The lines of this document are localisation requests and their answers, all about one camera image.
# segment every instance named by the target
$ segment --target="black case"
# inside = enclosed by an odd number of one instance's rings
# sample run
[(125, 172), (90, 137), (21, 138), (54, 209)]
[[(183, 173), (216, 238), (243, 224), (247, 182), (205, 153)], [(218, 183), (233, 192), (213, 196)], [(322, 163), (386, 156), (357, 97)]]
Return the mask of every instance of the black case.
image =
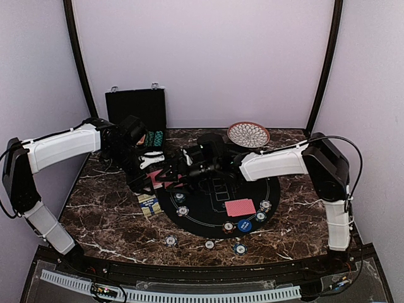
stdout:
[(165, 115), (164, 89), (124, 90), (105, 93), (108, 118), (111, 123), (119, 124), (127, 116), (138, 117), (146, 125), (148, 131), (162, 131), (161, 147), (150, 146), (147, 151), (164, 149), (167, 118)]

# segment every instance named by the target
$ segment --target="red card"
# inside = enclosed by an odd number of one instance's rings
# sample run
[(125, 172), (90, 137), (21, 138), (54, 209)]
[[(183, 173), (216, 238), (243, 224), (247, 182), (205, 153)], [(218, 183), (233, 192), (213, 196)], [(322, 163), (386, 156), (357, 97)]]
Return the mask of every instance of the red card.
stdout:
[(251, 199), (226, 201), (225, 205), (229, 217), (252, 215), (256, 212), (254, 202)]

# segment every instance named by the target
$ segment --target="lavender wall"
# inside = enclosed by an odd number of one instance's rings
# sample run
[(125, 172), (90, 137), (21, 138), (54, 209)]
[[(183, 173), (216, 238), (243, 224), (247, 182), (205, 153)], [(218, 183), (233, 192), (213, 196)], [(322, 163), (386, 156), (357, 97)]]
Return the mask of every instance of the lavender wall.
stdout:
[(168, 127), (304, 128), (332, 0), (74, 1), (97, 109), (104, 93), (167, 88)]
[[(13, 137), (36, 138), (88, 116), (62, 1), (0, 1), (0, 58), (2, 152)], [(61, 211), (82, 163), (83, 157), (71, 159), (35, 176), (54, 214)], [(3, 185), (0, 198), (9, 210)], [(0, 213), (0, 243), (0, 301), (19, 302), (40, 241), (23, 219), (9, 220)]]
[[(316, 125), (352, 139), (364, 154), (356, 222), (365, 242), (376, 247), (395, 302), (404, 302), (403, 16), (402, 0), (345, 1)], [(357, 169), (355, 153), (346, 151)]]

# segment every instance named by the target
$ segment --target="white cable tray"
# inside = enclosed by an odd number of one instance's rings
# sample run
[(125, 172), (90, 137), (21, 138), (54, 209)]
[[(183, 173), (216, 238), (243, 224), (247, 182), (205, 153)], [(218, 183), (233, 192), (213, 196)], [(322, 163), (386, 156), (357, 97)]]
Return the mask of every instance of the white cable tray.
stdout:
[[(53, 271), (42, 270), (41, 280), (54, 285), (72, 290), (85, 295), (92, 295), (90, 292), (91, 281), (89, 279), (78, 279), (66, 276)], [(122, 291), (117, 287), (110, 287), (118, 292), (115, 302), (123, 302)], [(287, 287), (274, 290), (263, 290), (260, 292), (243, 292), (235, 294), (169, 294), (162, 292), (145, 292), (123, 287), (127, 294), (127, 303), (267, 303), (281, 302), (292, 299), (299, 299), (300, 287)]]

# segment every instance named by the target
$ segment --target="patterned ceramic plate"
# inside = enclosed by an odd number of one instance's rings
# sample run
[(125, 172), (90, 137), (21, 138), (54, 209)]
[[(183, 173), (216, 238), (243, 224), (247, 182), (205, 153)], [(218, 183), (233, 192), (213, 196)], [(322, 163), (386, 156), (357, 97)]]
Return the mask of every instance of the patterned ceramic plate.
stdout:
[(231, 125), (227, 130), (227, 136), (235, 144), (248, 148), (264, 146), (270, 140), (269, 132), (253, 122), (238, 122)]

